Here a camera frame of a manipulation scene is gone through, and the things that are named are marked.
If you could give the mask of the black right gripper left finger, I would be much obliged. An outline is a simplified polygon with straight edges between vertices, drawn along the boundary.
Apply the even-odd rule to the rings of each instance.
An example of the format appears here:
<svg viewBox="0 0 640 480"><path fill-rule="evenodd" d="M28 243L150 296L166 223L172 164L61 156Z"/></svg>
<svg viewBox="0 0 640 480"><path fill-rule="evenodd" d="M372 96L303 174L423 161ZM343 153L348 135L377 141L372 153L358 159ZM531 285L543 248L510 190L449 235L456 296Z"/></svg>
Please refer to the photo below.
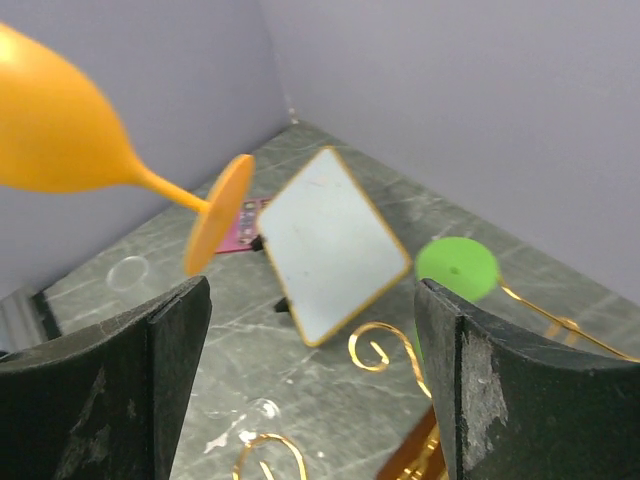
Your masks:
<svg viewBox="0 0 640 480"><path fill-rule="evenodd" d="M195 276L4 357L2 478L169 478L211 311Z"/></svg>

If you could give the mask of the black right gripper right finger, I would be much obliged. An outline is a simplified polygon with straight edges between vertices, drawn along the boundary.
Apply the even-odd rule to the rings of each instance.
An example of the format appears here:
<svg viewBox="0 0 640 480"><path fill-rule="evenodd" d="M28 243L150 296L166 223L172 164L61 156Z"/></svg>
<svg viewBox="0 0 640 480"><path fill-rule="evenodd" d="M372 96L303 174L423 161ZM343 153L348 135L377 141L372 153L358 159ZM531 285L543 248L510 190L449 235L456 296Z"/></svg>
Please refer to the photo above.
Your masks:
<svg viewBox="0 0 640 480"><path fill-rule="evenodd" d="M635 479L639 367L548 340L432 280L415 322L453 479Z"/></svg>

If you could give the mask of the green plastic wine glass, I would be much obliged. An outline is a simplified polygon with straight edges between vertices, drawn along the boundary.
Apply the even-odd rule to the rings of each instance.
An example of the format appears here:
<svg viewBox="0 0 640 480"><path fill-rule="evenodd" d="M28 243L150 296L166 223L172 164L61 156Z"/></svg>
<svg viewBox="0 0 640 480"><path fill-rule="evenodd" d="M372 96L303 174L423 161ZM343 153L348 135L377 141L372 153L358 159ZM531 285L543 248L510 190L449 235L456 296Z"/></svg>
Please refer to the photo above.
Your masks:
<svg viewBox="0 0 640 480"><path fill-rule="evenodd" d="M497 286L499 263L489 248L467 237L432 240L414 260L418 281L431 279L462 299L475 303Z"/></svg>

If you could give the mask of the orange plastic wine glass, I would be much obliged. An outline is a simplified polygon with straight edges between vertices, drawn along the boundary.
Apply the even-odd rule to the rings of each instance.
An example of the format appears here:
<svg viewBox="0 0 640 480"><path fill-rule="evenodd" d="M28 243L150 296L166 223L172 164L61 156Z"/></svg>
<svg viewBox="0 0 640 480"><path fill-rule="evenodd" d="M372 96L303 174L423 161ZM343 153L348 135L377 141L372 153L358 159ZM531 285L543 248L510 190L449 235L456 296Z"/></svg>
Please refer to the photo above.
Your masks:
<svg viewBox="0 0 640 480"><path fill-rule="evenodd" d="M193 276L214 258L251 185L255 159L235 157L201 199L150 170L96 84L57 52L1 27L1 182L74 193L127 184L197 212L184 255Z"/></svg>

